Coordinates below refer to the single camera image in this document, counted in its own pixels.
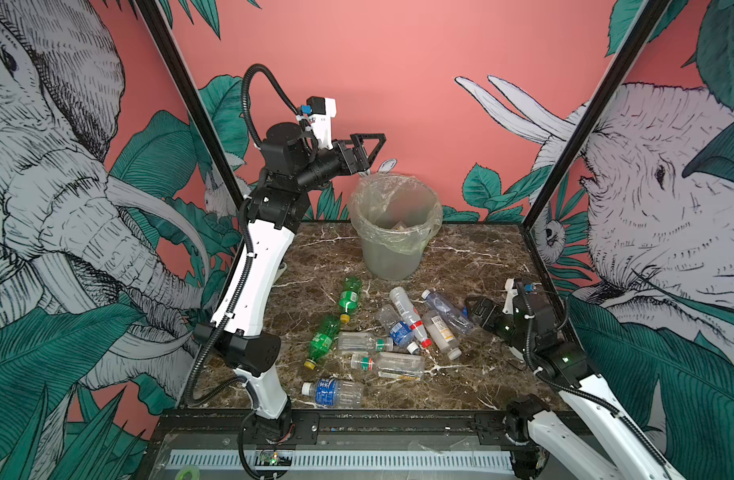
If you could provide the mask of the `clear bottle white cap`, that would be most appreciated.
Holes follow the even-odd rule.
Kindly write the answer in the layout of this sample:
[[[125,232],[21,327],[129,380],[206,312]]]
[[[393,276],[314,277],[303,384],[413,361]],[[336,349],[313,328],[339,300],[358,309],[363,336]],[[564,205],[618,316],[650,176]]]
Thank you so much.
[[[421,297],[426,305],[438,313],[455,332],[467,335],[475,329],[476,325],[438,291],[424,290]]]

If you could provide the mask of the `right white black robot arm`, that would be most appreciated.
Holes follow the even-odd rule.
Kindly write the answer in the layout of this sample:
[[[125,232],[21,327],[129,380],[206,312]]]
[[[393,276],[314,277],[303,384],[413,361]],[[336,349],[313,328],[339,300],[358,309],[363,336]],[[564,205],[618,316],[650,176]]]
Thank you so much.
[[[506,292],[503,305],[485,296],[468,297],[469,319],[501,339],[537,380],[557,392],[601,446],[589,446],[537,396],[517,397],[505,410],[502,431],[510,443],[531,453],[513,455],[515,475],[534,479],[555,458],[578,479],[681,478],[585,350],[564,336],[568,318],[558,318],[550,303],[521,284]]]

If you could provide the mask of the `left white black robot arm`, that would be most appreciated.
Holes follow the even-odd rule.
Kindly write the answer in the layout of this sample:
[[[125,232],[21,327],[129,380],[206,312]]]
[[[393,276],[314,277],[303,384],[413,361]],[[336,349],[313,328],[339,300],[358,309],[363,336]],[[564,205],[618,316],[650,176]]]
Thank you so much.
[[[295,116],[259,135],[252,116],[250,86],[264,75]],[[271,70],[259,63],[245,72],[240,100],[247,132],[265,166],[251,193],[239,205],[242,248],[235,258],[223,298],[207,324],[194,330],[199,351],[181,397],[195,408],[240,383],[251,400],[254,426],[271,444],[294,429],[292,404],[278,378],[281,339],[263,329],[266,304],[277,272],[310,207],[309,193],[338,176],[368,171],[386,142],[382,133],[332,137],[336,103],[312,96],[295,105]]]

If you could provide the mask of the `clear bottle green red label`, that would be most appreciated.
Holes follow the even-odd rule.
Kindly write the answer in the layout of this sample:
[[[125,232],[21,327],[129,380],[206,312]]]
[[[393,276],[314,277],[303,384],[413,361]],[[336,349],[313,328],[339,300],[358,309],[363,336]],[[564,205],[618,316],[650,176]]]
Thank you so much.
[[[352,369],[375,372],[379,377],[392,379],[419,379],[425,373],[424,358],[411,354],[379,352],[373,356],[354,353]]]

